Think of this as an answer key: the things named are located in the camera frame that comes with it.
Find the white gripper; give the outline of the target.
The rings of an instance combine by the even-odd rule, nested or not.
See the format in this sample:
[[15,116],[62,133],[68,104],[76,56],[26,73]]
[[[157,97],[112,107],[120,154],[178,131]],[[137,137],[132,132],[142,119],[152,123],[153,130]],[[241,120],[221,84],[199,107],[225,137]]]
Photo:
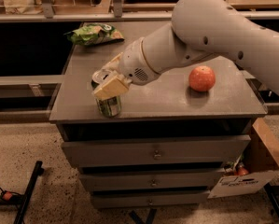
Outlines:
[[95,98],[103,101],[120,96],[129,90],[131,83],[146,85],[159,78],[160,75],[146,61],[143,40],[144,38],[140,37],[132,42],[103,66],[106,70],[96,71],[92,75],[92,94]]

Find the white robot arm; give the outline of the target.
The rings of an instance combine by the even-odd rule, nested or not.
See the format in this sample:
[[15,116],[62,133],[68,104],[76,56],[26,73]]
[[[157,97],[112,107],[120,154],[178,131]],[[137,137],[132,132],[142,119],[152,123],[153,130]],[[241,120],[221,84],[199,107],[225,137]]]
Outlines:
[[105,100],[146,85],[176,67],[223,56],[279,95],[279,33],[259,26],[224,0],[179,0],[171,21],[132,42],[103,69],[93,95]]

